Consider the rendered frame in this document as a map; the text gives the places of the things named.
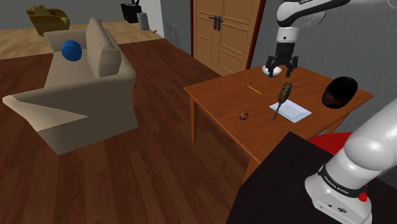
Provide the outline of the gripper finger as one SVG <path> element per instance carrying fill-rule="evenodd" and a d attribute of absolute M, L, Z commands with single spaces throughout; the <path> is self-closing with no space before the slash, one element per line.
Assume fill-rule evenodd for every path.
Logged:
<path fill-rule="evenodd" d="M 269 70 L 270 75 L 268 77 L 272 78 L 273 69 L 279 65 L 279 60 L 275 56 L 269 56 L 265 64 L 266 68 Z"/>
<path fill-rule="evenodd" d="M 294 69 L 297 68 L 298 65 L 298 56 L 294 56 L 291 58 L 291 60 L 286 64 L 286 67 L 288 68 L 286 72 L 286 77 L 290 77 L 291 73 L 293 72 Z"/>

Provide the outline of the white bowl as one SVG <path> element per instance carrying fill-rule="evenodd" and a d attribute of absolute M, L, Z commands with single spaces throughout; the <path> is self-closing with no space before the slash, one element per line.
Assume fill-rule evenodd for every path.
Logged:
<path fill-rule="evenodd" d="M 269 76 L 269 75 L 270 75 L 270 72 L 269 72 L 269 70 L 266 68 L 266 66 L 262 66 L 262 71 L 263 71 L 264 75 L 266 75 L 266 76 Z M 282 69 L 281 69 L 280 67 L 275 67 L 275 68 L 273 69 L 272 76 L 277 76 L 278 74 L 281 73 L 281 71 L 282 71 Z"/>

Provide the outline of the dark patterned hand mirror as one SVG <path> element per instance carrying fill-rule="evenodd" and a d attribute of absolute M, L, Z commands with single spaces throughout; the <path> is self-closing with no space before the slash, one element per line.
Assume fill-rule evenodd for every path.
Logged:
<path fill-rule="evenodd" d="M 278 100 L 277 109 L 275 110 L 275 113 L 274 113 L 274 115 L 272 117 L 273 120 L 276 119 L 277 113 L 278 113 L 279 108 L 281 107 L 281 105 L 288 100 L 288 97 L 289 97 L 293 87 L 294 87 L 294 84 L 292 84 L 290 82 L 287 82 L 281 88 L 281 91 L 279 92 L 279 95 L 278 95 L 278 98 L 277 98 L 277 100 Z"/>

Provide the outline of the brown wooden table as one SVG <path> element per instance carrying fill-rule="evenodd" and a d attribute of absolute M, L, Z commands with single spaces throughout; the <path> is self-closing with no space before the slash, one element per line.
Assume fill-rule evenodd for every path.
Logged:
<path fill-rule="evenodd" d="M 294 84 L 289 99 L 312 113 L 296 123 L 283 116 L 272 119 L 270 105 L 277 102 L 286 82 Z M 269 78 L 255 67 L 185 87 L 190 96 L 192 140 L 197 139 L 197 110 L 201 108 L 250 157 L 244 175 L 248 178 L 288 132 L 306 140 L 321 132 L 331 134 L 350 112 L 373 97 L 357 90 L 343 108 L 327 108 L 322 95 L 330 82 L 331 78 L 302 67 L 289 78 L 284 72 Z"/>

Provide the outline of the black rounded helmet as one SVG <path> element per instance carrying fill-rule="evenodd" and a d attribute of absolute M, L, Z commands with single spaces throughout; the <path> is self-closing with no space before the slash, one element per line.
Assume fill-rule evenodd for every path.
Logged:
<path fill-rule="evenodd" d="M 348 76 L 335 78 L 326 88 L 322 103 L 331 109 L 344 107 L 356 94 L 358 83 Z"/>

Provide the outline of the wooden double door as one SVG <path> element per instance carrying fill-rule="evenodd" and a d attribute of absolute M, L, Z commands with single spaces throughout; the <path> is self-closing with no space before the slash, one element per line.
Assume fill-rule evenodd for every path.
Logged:
<path fill-rule="evenodd" d="M 192 57 L 225 76 L 251 67 L 266 0 L 191 0 Z"/>

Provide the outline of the red chair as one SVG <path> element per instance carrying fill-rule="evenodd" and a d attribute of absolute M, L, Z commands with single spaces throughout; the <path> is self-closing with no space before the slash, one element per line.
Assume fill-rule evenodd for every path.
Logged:
<path fill-rule="evenodd" d="M 351 134 L 351 132 L 323 134 L 313 137 L 309 142 L 335 155 L 344 146 Z"/>

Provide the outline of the grey cylindrical bin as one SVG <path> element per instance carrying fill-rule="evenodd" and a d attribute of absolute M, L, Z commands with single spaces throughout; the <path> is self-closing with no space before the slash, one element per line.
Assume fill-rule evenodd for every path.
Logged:
<path fill-rule="evenodd" d="M 137 20 L 141 31 L 148 31 L 150 29 L 147 13 L 137 13 Z"/>

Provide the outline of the black box with plant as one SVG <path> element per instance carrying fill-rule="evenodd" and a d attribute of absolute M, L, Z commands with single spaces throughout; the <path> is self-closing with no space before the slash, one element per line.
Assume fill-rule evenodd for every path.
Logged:
<path fill-rule="evenodd" d="M 139 1 L 131 0 L 131 3 L 122 3 L 120 5 L 124 19 L 130 24 L 138 23 L 137 14 L 142 12 Z"/>

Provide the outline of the beige sofa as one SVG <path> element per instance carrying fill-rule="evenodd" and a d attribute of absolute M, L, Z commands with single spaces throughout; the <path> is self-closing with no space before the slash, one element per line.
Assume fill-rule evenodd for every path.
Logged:
<path fill-rule="evenodd" d="M 43 88 L 3 97 L 58 155 L 137 128 L 133 105 L 136 72 L 98 18 L 86 29 L 44 34 L 53 59 Z M 82 47 L 76 62 L 62 44 Z"/>

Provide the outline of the blue ball cushion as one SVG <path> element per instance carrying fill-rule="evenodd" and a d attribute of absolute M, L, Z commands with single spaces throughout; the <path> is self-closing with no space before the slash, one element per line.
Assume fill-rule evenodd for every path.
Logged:
<path fill-rule="evenodd" d="M 74 40 L 67 40 L 62 44 L 62 56 L 72 62 L 76 62 L 82 57 L 82 47 Z"/>

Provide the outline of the grey wall vent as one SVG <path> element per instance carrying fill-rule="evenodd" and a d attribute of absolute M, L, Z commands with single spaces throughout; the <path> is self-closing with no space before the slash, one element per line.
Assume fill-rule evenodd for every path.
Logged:
<path fill-rule="evenodd" d="M 169 22 L 164 22 L 164 38 L 179 48 L 179 29 L 178 26 L 171 24 Z"/>

